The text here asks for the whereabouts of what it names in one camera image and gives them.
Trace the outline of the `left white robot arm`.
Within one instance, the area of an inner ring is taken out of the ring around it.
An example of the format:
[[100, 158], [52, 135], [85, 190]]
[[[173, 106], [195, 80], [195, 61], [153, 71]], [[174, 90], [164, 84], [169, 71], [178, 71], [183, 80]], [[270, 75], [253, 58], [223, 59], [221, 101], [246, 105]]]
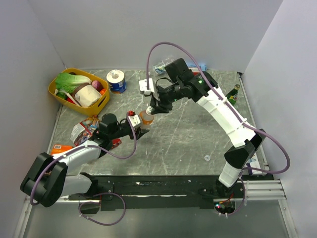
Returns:
[[69, 176], [68, 173], [105, 154], [121, 159], [121, 156], [110, 152], [112, 141], [129, 136], [136, 142], [147, 133], [142, 125], [141, 117], [133, 111], [129, 111], [122, 122], [118, 122], [114, 114], [105, 114], [93, 135], [81, 145], [59, 154], [39, 154], [23, 179], [20, 190], [30, 197], [33, 206], [50, 207], [60, 197], [73, 194], [95, 198], [97, 181], [90, 175]]

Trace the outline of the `orange juice bottle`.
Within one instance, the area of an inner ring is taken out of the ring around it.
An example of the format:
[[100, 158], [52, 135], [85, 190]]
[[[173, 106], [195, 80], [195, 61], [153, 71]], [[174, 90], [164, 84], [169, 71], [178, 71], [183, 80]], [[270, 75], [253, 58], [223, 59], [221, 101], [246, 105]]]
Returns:
[[152, 124], [153, 120], [154, 120], [154, 116], [151, 114], [151, 112], [146, 109], [143, 110], [139, 113], [139, 116], [141, 118], [141, 129], [149, 129], [150, 125]]

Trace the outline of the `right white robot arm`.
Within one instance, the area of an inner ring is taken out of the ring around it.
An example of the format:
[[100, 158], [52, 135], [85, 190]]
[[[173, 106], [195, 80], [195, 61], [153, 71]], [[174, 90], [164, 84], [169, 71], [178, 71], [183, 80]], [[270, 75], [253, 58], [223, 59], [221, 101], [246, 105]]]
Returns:
[[171, 81], [166, 88], [156, 86], [151, 78], [139, 82], [140, 91], [151, 97], [151, 114], [169, 113], [172, 104], [188, 98], [204, 108], [229, 137], [232, 147], [224, 154], [226, 163], [218, 178], [216, 191], [228, 197], [247, 161], [256, 153], [265, 136], [255, 132], [237, 110], [232, 107], [217, 82], [203, 71], [198, 74], [180, 58], [168, 64], [165, 70]]

